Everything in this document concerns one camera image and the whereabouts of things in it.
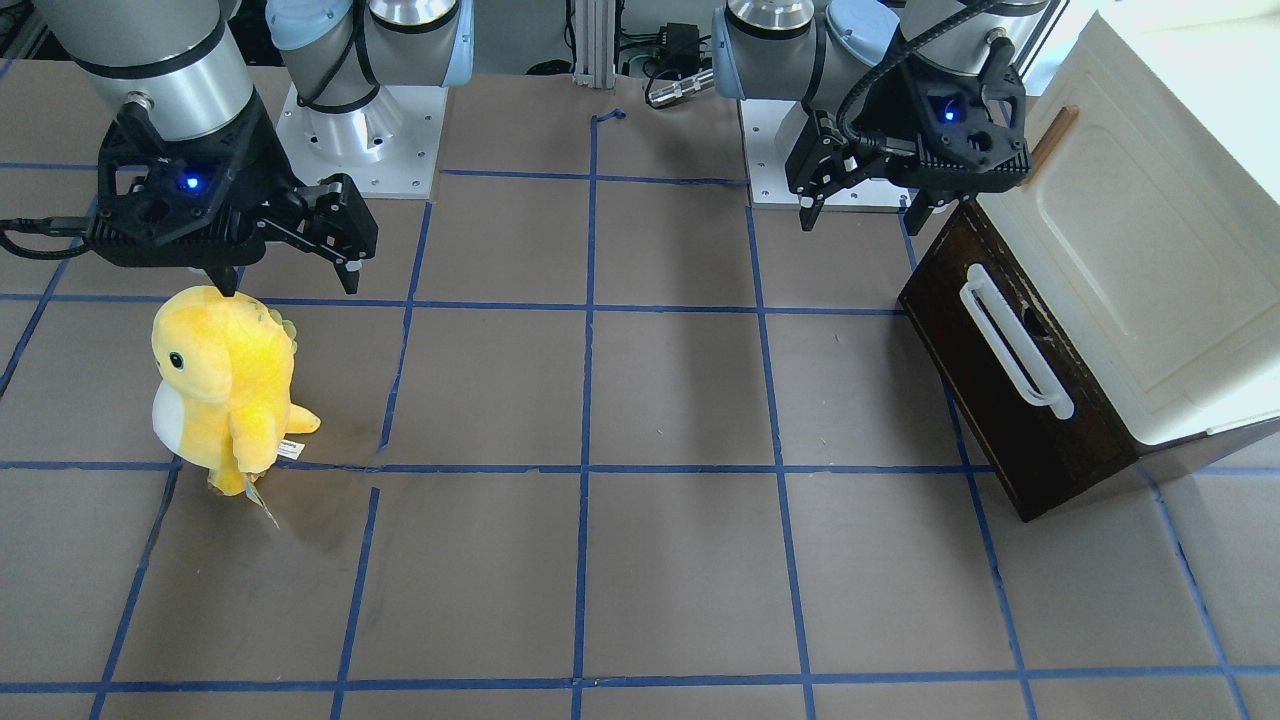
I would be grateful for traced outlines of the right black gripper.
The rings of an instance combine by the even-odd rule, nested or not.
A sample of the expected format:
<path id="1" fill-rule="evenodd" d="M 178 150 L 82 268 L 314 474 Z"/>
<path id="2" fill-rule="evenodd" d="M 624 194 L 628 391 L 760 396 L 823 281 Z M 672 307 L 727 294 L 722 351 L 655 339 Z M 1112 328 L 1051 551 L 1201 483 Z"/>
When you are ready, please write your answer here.
<path id="1" fill-rule="evenodd" d="M 201 147 L 234 161 L 227 196 L 207 228 L 212 255 L 200 266 L 227 299 L 239 290 L 243 266 L 266 254 L 268 237 L 325 259 L 347 295 L 358 292 L 364 261 L 376 255 L 379 227 L 346 173 L 298 186 L 264 100 L 252 95 Z M 256 227 L 265 211 L 265 229 Z"/>

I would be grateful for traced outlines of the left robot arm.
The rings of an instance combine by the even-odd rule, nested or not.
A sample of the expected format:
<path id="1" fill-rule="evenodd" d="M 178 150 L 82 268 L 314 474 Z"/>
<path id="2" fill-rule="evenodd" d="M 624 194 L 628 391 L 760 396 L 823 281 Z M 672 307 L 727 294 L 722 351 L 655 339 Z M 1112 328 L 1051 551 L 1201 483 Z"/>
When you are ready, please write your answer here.
<path id="1" fill-rule="evenodd" d="M 910 190 L 905 227 L 937 208 L 1002 193 L 1033 169 L 1015 61 L 1047 1 L 727 1 L 710 36 L 716 90 L 795 101 L 785 159 L 809 231 L 840 191 Z"/>

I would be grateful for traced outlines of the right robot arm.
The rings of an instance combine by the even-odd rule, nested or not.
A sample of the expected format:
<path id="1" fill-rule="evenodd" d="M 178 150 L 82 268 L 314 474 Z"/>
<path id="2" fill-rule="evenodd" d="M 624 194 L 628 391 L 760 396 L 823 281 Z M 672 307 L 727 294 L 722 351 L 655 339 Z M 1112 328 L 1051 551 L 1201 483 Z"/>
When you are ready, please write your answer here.
<path id="1" fill-rule="evenodd" d="M 474 70 L 471 1 L 269 1 L 294 90 L 274 124 L 229 27 L 229 1 L 38 1 L 114 118 L 93 211 L 5 231 L 78 237 L 124 268 L 191 268 L 225 296 L 270 243 L 321 258 L 344 290 L 378 246 L 366 193 L 424 195 L 425 117 L 394 88 Z"/>

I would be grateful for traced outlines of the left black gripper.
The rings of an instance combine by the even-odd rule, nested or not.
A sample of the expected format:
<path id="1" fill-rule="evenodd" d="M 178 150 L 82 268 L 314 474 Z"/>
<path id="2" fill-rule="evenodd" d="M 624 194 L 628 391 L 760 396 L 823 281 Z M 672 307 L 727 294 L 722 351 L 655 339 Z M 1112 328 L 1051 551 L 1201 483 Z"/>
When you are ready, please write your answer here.
<path id="1" fill-rule="evenodd" d="M 840 129 L 832 113 L 801 101 L 804 120 L 785 163 L 788 188 L 797 195 L 803 232 L 810 232 L 827 199 L 869 178 L 884 178 L 891 161 L 914 161 L 918 142 L 881 132 Z M 932 214 L 961 197 L 956 190 L 920 188 L 905 210 L 905 231 L 919 236 Z"/>

